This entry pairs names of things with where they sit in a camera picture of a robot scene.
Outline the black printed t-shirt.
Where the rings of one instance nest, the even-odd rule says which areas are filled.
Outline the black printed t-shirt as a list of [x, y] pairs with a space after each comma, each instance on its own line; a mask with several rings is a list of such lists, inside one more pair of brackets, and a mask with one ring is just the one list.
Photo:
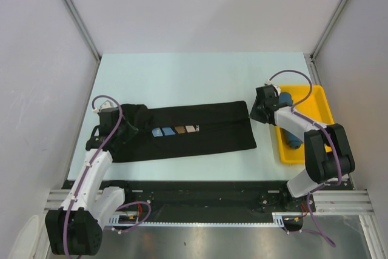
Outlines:
[[256, 148], [245, 101], [149, 109], [123, 104], [137, 134], [113, 153], [114, 163], [212, 155]]

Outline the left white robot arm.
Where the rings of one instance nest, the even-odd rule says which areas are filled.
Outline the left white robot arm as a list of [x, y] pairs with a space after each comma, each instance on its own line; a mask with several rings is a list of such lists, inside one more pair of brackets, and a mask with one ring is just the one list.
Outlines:
[[134, 196], [120, 187], [108, 187], [97, 193], [113, 156], [133, 138], [138, 130], [122, 115], [119, 107], [98, 112], [99, 125], [85, 144], [81, 172], [69, 194], [56, 210], [45, 217], [51, 250], [56, 255], [96, 255], [102, 241], [103, 228], [117, 208], [133, 206]]

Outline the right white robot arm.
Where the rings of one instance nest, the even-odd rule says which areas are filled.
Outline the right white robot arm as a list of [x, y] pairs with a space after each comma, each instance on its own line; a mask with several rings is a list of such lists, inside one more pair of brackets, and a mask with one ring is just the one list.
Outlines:
[[304, 170], [288, 180], [279, 203], [286, 211], [294, 211], [301, 205], [301, 197], [318, 190], [331, 179], [341, 183], [344, 175], [355, 170], [355, 160], [340, 124], [316, 121], [296, 109], [290, 103], [279, 101], [280, 90], [274, 85], [256, 88], [256, 98], [250, 118], [263, 124], [280, 127], [304, 144]]

